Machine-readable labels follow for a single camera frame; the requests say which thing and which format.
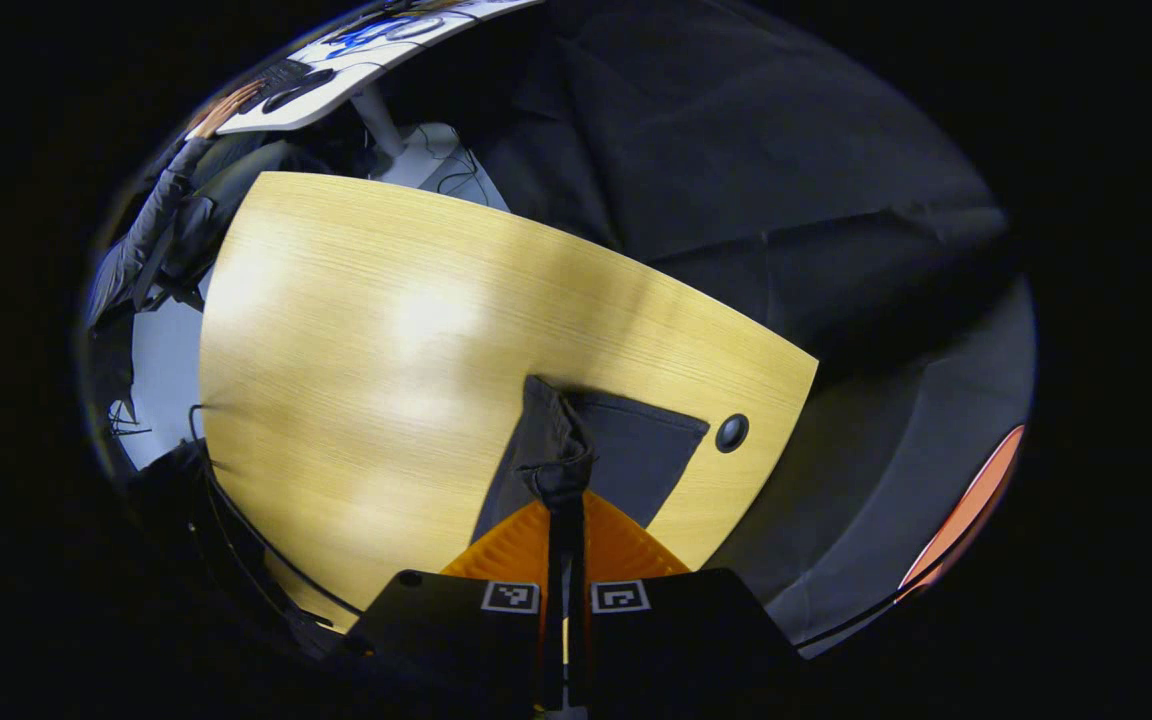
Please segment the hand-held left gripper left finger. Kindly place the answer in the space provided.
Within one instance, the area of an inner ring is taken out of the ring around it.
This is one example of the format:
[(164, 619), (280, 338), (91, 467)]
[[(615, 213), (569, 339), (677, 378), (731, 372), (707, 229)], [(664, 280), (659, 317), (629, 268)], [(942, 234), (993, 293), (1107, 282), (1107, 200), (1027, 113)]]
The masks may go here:
[(564, 706), (567, 497), (535, 498), (439, 573), (389, 579), (340, 665), (414, 717), (536, 719)]

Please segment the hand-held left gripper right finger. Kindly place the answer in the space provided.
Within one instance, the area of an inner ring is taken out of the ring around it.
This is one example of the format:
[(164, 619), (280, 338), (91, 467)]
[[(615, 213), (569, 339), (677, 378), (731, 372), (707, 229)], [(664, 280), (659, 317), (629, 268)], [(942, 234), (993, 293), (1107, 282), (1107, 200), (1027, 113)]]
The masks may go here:
[(728, 569), (691, 571), (594, 493), (568, 702), (589, 719), (799, 719), (803, 659)]

